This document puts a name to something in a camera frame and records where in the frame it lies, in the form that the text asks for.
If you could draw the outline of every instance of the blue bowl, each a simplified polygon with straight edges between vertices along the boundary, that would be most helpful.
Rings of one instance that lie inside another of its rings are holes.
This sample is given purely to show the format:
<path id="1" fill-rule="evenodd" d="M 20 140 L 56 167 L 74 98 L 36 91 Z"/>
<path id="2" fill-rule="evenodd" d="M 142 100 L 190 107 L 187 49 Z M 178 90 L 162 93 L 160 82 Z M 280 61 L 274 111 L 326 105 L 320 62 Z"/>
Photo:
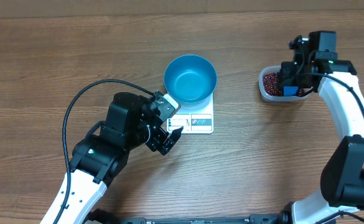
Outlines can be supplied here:
<path id="1" fill-rule="evenodd" d="M 173 60 L 164 76 L 168 94 L 182 104 L 196 104 L 213 93 L 217 73 L 212 64 L 198 55 L 183 55 Z"/>

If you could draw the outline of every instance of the kitchen scale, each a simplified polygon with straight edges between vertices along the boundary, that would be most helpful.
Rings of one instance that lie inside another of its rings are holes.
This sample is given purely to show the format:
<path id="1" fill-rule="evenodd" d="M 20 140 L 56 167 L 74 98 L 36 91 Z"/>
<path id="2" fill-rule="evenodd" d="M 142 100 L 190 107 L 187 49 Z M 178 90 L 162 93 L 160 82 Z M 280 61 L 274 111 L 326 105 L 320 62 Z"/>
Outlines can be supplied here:
<path id="1" fill-rule="evenodd" d="M 182 134 L 213 133 L 213 93 L 196 105 L 182 105 L 180 110 L 167 120 L 167 131 L 183 126 Z"/>

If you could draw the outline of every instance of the wooden table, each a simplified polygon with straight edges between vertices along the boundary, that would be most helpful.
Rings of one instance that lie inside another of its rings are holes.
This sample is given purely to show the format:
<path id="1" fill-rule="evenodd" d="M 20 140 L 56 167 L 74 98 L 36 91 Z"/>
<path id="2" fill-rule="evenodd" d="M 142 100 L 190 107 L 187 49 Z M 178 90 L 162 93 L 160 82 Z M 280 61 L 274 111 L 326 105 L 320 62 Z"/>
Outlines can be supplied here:
<path id="1" fill-rule="evenodd" d="M 0 19 L 0 223 L 38 223 L 52 204 L 64 112 L 81 88 L 119 78 L 164 90 L 167 64 L 184 54 L 218 72 L 215 132 L 183 135 L 165 157 L 137 148 L 97 207 L 120 218 L 233 217 L 308 196 L 338 145 L 330 113 L 318 94 L 265 103 L 258 74 L 291 61 L 287 42 L 315 30 L 337 31 L 364 95 L 364 10 Z M 76 103 L 70 155 L 119 91 L 141 94 L 105 84 Z"/>

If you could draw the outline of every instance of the black and white robotic arm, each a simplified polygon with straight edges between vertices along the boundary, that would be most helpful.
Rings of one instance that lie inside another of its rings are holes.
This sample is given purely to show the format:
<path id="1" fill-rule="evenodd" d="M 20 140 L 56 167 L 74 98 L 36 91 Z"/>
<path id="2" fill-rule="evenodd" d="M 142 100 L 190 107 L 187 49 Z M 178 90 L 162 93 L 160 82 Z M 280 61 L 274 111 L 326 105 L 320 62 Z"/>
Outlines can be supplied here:
<path id="1" fill-rule="evenodd" d="M 288 204 L 280 214 L 254 214 L 246 218 L 205 222 L 317 224 L 329 222 L 343 212 L 364 210 L 364 98 L 352 63 L 338 60 L 336 40 L 336 33 L 329 31 L 312 32 L 308 38 L 298 36 L 290 42 L 294 60 L 283 62 L 279 72 L 280 88 L 298 86 L 318 92 L 334 120 L 340 144 L 324 167 L 320 189 L 303 200 Z M 161 124 L 179 108 L 169 95 L 159 91 L 153 93 L 150 99 L 132 93 L 115 94 L 106 121 L 92 127 L 73 150 L 70 161 L 72 181 L 67 204 L 62 205 L 67 192 L 66 174 L 41 224 L 54 223 L 62 207 L 63 213 L 58 223 L 85 223 L 91 208 L 125 167 L 130 150 L 146 144 L 162 155 L 169 152 L 180 138 L 182 129 L 173 131 L 168 138 Z M 95 136 L 93 133 L 98 128 L 100 135 Z M 156 220 L 153 223 L 193 222 L 196 221 Z"/>

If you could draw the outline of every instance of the blue block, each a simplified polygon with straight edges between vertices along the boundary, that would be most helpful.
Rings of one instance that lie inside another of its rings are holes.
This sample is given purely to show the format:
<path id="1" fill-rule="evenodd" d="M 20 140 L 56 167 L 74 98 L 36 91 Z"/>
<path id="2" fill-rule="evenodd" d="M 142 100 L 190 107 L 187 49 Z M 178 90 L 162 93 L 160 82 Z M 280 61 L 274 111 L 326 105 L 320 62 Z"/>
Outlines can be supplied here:
<path id="1" fill-rule="evenodd" d="M 298 86 L 284 86 L 284 96 L 296 96 Z"/>

